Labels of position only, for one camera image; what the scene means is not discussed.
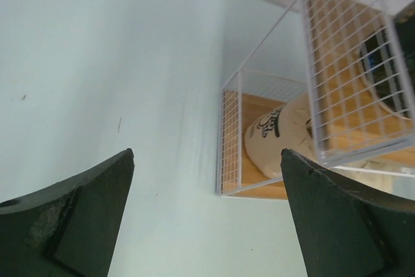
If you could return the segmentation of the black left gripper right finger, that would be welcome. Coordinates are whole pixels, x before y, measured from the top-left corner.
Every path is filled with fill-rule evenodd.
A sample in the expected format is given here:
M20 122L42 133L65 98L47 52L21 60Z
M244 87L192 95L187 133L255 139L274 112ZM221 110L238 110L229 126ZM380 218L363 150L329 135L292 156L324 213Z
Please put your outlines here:
M414 201L291 150L281 170L308 276L413 276Z

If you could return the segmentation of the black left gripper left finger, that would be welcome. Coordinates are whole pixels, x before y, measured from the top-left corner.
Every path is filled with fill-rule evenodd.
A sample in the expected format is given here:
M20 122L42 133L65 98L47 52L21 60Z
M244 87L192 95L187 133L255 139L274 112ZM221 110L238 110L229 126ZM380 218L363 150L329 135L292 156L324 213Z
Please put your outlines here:
M1 203L2 276L107 276L134 174L126 149Z

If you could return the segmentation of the brown paper roll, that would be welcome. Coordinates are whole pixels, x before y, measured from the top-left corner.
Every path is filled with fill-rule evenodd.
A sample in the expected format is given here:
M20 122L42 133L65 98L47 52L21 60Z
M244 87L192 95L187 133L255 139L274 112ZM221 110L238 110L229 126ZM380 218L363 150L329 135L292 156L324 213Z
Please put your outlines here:
M317 161L309 96L303 93L257 118L244 134L249 159L269 179L279 178L281 153L292 149Z

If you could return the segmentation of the white wire wooden shelf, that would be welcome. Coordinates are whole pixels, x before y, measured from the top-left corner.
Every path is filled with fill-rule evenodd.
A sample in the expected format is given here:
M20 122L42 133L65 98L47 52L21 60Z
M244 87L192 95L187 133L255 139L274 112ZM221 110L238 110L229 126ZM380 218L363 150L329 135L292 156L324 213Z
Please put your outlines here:
M269 179L249 159L247 128L307 93L316 163L381 191L414 197L414 85L393 17L414 0L289 0L275 24L221 89L215 191L285 199L283 175ZM385 27L410 119L392 114L363 81L359 51Z

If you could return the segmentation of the dark green paper roll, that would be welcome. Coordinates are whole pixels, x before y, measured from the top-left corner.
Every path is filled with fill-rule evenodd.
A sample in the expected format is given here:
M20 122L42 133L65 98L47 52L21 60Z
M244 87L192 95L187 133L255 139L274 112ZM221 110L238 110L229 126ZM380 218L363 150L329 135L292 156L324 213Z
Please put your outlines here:
M399 40L410 84L414 85L414 3L411 2L392 19ZM395 67L391 43L385 27L373 31L361 45L363 81L385 110L410 119L409 108Z

